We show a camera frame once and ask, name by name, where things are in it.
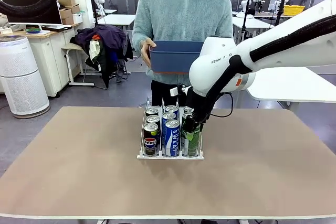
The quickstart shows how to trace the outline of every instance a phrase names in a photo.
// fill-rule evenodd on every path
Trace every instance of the yellow bin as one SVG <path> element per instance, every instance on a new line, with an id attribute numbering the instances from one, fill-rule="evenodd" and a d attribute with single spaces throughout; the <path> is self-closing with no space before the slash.
<path id="1" fill-rule="evenodd" d="M 285 16 L 295 16 L 302 13 L 304 8 L 303 5 L 285 5 L 283 11 Z"/>

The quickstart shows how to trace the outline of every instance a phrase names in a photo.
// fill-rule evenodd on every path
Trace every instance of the fleece jacket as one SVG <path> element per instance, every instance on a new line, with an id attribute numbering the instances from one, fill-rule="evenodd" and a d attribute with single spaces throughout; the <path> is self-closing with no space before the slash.
<path id="1" fill-rule="evenodd" d="M 168 41 L 204 41 L 208 36 L 232 38 L 230 0 L 139 0 L 133 46 L 140 52 L 146 38 Z M 190 85 L 188 74 L 146 74 L 166 84 Z"/>

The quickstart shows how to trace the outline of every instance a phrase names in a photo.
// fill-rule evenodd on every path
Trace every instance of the floor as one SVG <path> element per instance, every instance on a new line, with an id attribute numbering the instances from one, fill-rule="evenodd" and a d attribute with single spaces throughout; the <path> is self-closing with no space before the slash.
<path id="1" fill-rule="evenodd" d="M 7 107 L 7 101 L 3 94 L 0 94 L 0 176 L 2 176 L 14 159 L 25 149 L 33 140 L 38 132 L 47 124 L 47 122 L 63 106 L 121 106 L 138 107 L 144 103 L 151 94 L 151 80 L 143 73 L 145 66 L 141 59 L 128 63 L 128 70 L 132 74 L 128 80 L 122 83 L 110 81 L 109 90 L 102 90 L 91 87 L 66 87 L 60 94 L 60 98 L 50 99 L 51 109 L 48 113 L 33 119 L 18 120 L 15 119 Z M 336 84 L 336 76 L 323 76 L 328 81 Z M 86 81 L 96 82 L 103 86 L 98 77 L 87 77 Z M 276 102 L 255 101 L 244 96 L 243 108 L 280 108 Z M 222 97 L 215 105 L 216 108 L 230 108 L 230 98 Z M 324 143 L 336 153 L 336 104 L 326 103 L 303 103 L 297 112 L 298 117 L 312 128 L 315 133 L 324 141 Z M 73 220 L 66 221 L 48 221 L 48 220 L 22 220 L 8 219 L 0 217 L 0 224 L 71 224 L 76 223 Z M 137 223 L 137 224 L 176 224 L 176 220 L 114 220 L 115 223 Z M 186 224 L 198 224 L 200 220 L 189 220 Z M 237 223 L 235 220 L 221 220 L 219 224 Z M 336 224 L 336 218 L 327 218 L 319 220 L 279 220 L 279 224 Z"/>

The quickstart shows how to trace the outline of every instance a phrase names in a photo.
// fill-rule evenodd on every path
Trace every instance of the blue bin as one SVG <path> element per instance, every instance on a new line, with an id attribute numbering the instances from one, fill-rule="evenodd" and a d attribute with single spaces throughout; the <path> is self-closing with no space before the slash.
<path id="1" fill-rule="evenodd" d="M 153 72 L 189 73 L 191 64 L 200 56 L 203 42 L 155 41 L 149 49 Z"/>

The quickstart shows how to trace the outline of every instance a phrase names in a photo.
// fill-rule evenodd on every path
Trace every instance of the person's right hand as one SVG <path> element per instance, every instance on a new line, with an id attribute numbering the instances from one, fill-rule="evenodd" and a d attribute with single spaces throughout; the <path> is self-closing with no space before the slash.
<path id="1" fill-rule="evenodd" d="M 151 38 L 147 38 L 140 43 L 141 46 L 141 57 L 148 67 L 151 67 L 151 60 L 149 58 L 149 47 L 156 47 L 156 44 Z"/>

